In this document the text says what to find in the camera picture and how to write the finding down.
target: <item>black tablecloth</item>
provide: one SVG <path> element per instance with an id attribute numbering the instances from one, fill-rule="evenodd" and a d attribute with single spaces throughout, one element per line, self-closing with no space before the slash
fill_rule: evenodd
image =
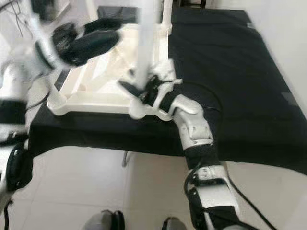
<path id="1" fill-rule="evenodd" d="M 169 57 L 184 94 L 203 106 L 218 137 L 221 160 L 282 166 L 307 174 L 307 122 L 266 46 L 244 11 L 174 8 Z M 58 83 L 65 78 L 63 73 Z M 216 97 L 221 100 L 219 107 Z M 182 155 L 177 127 L 147 116 L 70 112 L 54 116 L 44 104 L 30 128 L 39 155 L 66 146 Z"/>

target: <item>wire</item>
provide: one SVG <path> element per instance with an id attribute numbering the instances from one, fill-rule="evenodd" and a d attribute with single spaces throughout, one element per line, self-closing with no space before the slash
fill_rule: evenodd
<path id="1" fill-rule="evenodd" d="M 19 32 L 20 32 L 20 35 L 21 35 L 21 37 L 24 37 L 24 35 L 23 35 L 23 32 L 21 31 L 21 28 L 20 28 L 20 25 L 19 25 L 19 14 L 21 13 L 21 11 L 20 11 L 20 6 L 19 6 L 19 4 L 17 4 L 18 5 L 18 13 L 16 12 L 16 10 L 15 10 L 15 7 L 14 7 L 14 5 L 13 5 L 13 3 L 12 3 L 12 1 L 10 1 L 10 4 L 11 4 L 11 7 L 12 7 L 12 9 L 13 9 L 13 11 L 14 11 L 14 14 L 15 14 L 15 17 L 16 17 L 16 24 L 17 24 L 17 27 L 18 27 L 18 29 L 19 29 Z"/>
<path id="2" fill-rule="evenodd" d="M 17 13 L 17 15 L 18 15 L 18 16 L 19 16 L 19 15 L 24 15 L 24 14 L 22 14 L 21 11 L 20 11 L 20 6 L 19 6 L 19 2 L 18 2 L 18 1 L 17 1 L 17 5 L 18 5 L 18 9 L 19 9 L 19 12 Z M 12 14 L 12 15 L 15 16 L 15 13 L 9 11 L 8 9 L 5 9 L 5 11 L 6 11 L 7 13 Z M 27 22 L 26 22 L 26 21 L 23 22 L 19 17 L 18 17 L 18 21 L 20 22 L 20 24 L 22 24 L 22 25 L 27 29 L 27 31 L 30 33 L 31 39 L 33 39 L 32 31 L 30 30 L 29 26 L 27 25 Z"/>
<path id="3" fill-rule="evenodd" d="M 234 220 L 234 219 L 230 219 L 230 218 L 227 218 L 227 217 L 223 217 L 221 215 L 218 215 L 218 214 L 212 212 L 211 210 L 209 210 L 207 208 L 204 208 L 204 207 L 202 207 L 202 206 L 192 202 L 192 200 L 189 197 L 188 184 L 189 184 L 190 180 L 192 179 L 194 173 L 200 168 L 200 166 L 201 166 L 201 162 L 199 162 L 198 165 L 189 173 L 189 175 L 187 176 L 187 178 L 186 178 L 186 180 L 184 182 L 183 189 L 184 189 L 184 193 L 185 193 L 186 197 L 188 198 L 189 203 L 191 205 L 193 205 L 194 207 L 196 207 L 197 209 L 202 210 L 203 212 L 206 212 L 206 213 L 208 213 L 208 214 L 210 214 L 212 216 L 215 216 L 215 217 L 217 217 L 219 219 L 227 220 L 227 221 L 232 222 L 234 224 L 237 224 L 239 226 L 245 227 L 245 228 L 247 228 L 249 230 L 258 230 L 257 228 L 255 228 L 255 227 L 253 227 L 253 226 L 251 226 L 251 225 L 249 225 L 247 223 L 244 223 L 244 222 L 242 222 L 240 220 Z"/>
<path id="4" fill-rule="evenodd" d="M 11 205 L 13 202 L 10 200 L 8 204 L 4 208 L 4 230 L 9 230 L 9 225 L 10 225 L 10 217 L 9 217 L 9 212 L 8 212 L 8 207 Z"/>
<path id="5" fill-rule="evenodd" d="M 0 6 L 0 12 L 1 12 L 2 10 L 4 10 L 6 7 L 8 7 L 12 2 L 15 2 L 15 1 L 17 1 L 17 0 L 9 1 L 9 2 L 3 4 L 2 6 Z"/>
<path id="6" fill-rule="evenodd" d="M 236 192 L 257 212 L 257 214 L 261 217 L 261 219 L 272 229 L 277 230 L 269 221 L 265 218 L 265 216 L 259 211 L 259 209 L 238 189 L 238 187 L 235 185 L 235 183 L 231 180 L 231 178 L 228 176 L 230 184 L 233 186 L 233 188 L 236 190 Z"/>
<path id="7" fill-rule="evenodd" d="M 220 97 L 212 89 L 210 89 L 206 85 L 199 84 L 199 83 L 196 83 L 196 82 L 193 82 L 193 81 L 188 81 L 188 80 L 184 80 L 183 82 L 185 84 L 196 85 L 198 87 L 201 87 L 205 91 L 208 91 L 209 93 L 211 93 L 214 96 L 214 98 L 216 99 L 217 103 L 219 104 L 219 107 L 220 107 L 219 109 L 217 109 L 215 107 L 210 107 L 210 106 L 202 106 L 202 107 L 205 108 L 205 109 L 215 110 L 215 111 L 217 111 L 221 115 L 221 123 L 218 125 L 217 131 L 216 131 L 216 136 L 217 137 L 220 136 L 220 134 L 222 132 L 221 130 L 222 130 L 223 121 L 224 121 L 224 106 L 223 106 L 223 103 L 222 103 Z"/>
<path id="8" fill-rule="evenodd" d="M 41 103 L 43 103 L 44 101 L 46 101 L 47 98 L 48 98 L 49 96 L 50 96 L 50 90 L 47 92 L 47 94 L 45 95 L 45 97 L 44 97 L 42 100 L 40 100 L 39 102 L 37 102 L 37 103 L 35 103 L 35 104 L 33 104 L 33 105 L 27 107 L 25 110 L 28 111 L 28 110 L 30 110 L 30 109 L 33 109 L 33 108 L 39 106 Z"/>

